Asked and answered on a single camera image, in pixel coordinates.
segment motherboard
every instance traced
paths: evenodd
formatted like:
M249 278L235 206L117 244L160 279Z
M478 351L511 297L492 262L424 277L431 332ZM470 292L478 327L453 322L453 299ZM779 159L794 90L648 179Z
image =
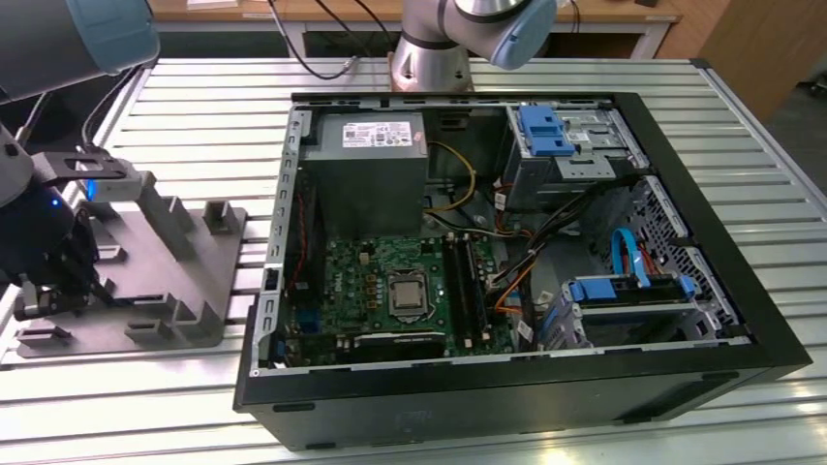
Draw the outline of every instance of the motherboard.
M498 271L487 237L331 240L325 261L323 303L296 310L301 364L343 362L369 345L372 361L399 357L393 346L423 357L514 350L508 319L486 314L483 280Z

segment ram slot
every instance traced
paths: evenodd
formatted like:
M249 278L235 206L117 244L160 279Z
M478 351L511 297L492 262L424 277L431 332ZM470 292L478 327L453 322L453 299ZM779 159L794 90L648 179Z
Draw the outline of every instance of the ram slot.
M457 343L468 349L474 341L490 339L484 294L471 241L464 237L443 239L441 257L453 335Z
M468 273L468 271L461 267L460 257L456 239L448 236L441 240L441 261L451 308L451 326L453 327L456 345L470 349L474 346L468 325L468 307L472 296L465 294L463 289L463 273Z
M487 341L488 335L488 319L486 317L486 297L483 293L482 280L479 279L479 268L476 266L476 256L474 243L464 236L457 241L457 250L463 268L468 271L463 273L463 288L465 295L471 296L471 306L467 307L467 315L470 318L471 328L475 339Z

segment cpu socket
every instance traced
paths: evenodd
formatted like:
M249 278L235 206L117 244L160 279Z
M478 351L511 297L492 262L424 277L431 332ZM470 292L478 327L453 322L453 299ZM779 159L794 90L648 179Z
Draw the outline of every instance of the cpu socket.
M404 323L428 315L428 282L419 270L397 270L388 275L391 305L388 313Z

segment slotted aluminum table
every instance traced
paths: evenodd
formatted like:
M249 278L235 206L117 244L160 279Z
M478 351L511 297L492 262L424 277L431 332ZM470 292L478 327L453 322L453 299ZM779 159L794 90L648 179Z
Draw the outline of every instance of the slotted aluminum table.
M319 71L339 68L336 60L313 63ZM475 62L472 69L479 91L640 93L807 345L812 366L667 423L289 452L231 409L289 95L387 90L388 65L364 61L355 75L323 82L289 59L161 60L121 93L99 141L137 169L155 172L161 195L192 203L231 199L253 217L227 337L212 349L31 360L16 353L11 322L0 339L0 462L699 464L827 455L827 203L715 73L686 61L626 60L544 60L515 73ZM7 294L0 314L11 299Z

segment green circuit board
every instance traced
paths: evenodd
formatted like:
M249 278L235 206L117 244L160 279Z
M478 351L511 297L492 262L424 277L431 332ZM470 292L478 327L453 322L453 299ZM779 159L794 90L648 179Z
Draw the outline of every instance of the green circuit board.
M514 350L507 319L492 324L490 340L484 343L467 348L461 341L455 340L440 241L440 238L380 237L327 243L320 334L441 332L447 336L445 357L507 354ZM479 274L495 273L487 238L474 243L474 249ZM399 273L411 273L425 279L428 314L415 321L403 321L392 315L389 287ZM328 351L319 348L319 351L304 352L311 364L333 363Z

